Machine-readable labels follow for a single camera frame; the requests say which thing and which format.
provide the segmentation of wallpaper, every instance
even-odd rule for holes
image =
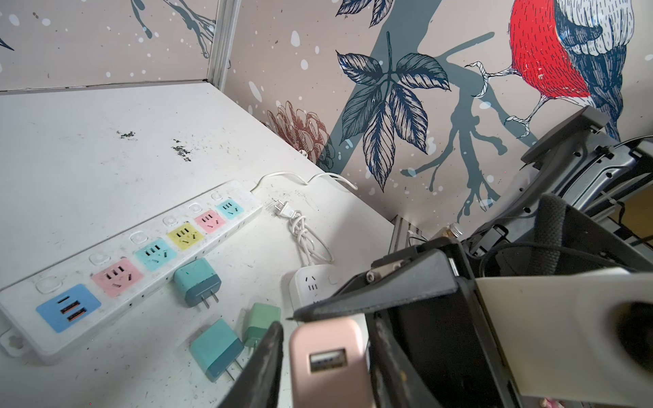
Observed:
[[[583,106],[615,141],[653,131],[652,16],[645,0],[243,0],[225,93],[385,217],[470,233]]]
[[[218,0],[4,0],[0,90],[205,79]]]

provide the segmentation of blue outlet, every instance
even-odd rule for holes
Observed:
[[[100,301],[82,284],[73,286],[37,307],[37,312],[61,333],[100,307]]]
[[[136,258],[154,272],[172,259],[177,257],[177,252],[173,251],[164,240],[159,239],[145,248],[136,251]]]
[[[239,206],[238,203],[236,203],[231,198],[223,202],[222,204],[220,204],[217,208],[220,210],[222,214],[225,215],[225,217],[229,219],[234,219],[240,214],[245,212],[245,210],[243,210],[243,207]]]

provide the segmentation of table surface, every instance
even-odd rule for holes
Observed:
[[[210,84],[4,95],[0,123],[0,289],[226,181],[321,172]],[[286,340],[296,327],[285,319],[301,260],[274,199],[302,210],[347,275],[387,254],[392,225],[329,178],[271,178],[257,196],[262,214],[206,256],[217,305],[188,308],[168,284],[54,366],[2,351],[3,407],[216,406],[233,381],[211,383],[190,341],[220,318],[242,335],[254,302],[281,308]],[[280,407],[290,387],[285,347]]]

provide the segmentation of bird illustration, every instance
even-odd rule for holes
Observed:
[[[493,76],[519,75],[541,96],[526,118],[510,116],[530,133],[529,123],[551,99],[593,106],[609,117],[606,132],[620,140],[616,122],[624,107],[621,96],[626,45],[635,31],[631,0],[515,0],[510,17],[513,63],[483,75],[482,97]]]

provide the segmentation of power strip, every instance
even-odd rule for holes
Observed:
[[[201,194],[0,292],[0,310],[47,364],[142,302],[261,212],[237,181]]]
[[[343,274],[333,265],[319,264],[300,268],[290,279],[290,301],[293,310],[330,298],[347,283]],[[349,316],[356,321],[362,332],[362,346],[367,348],[369,334],[363,313]]]

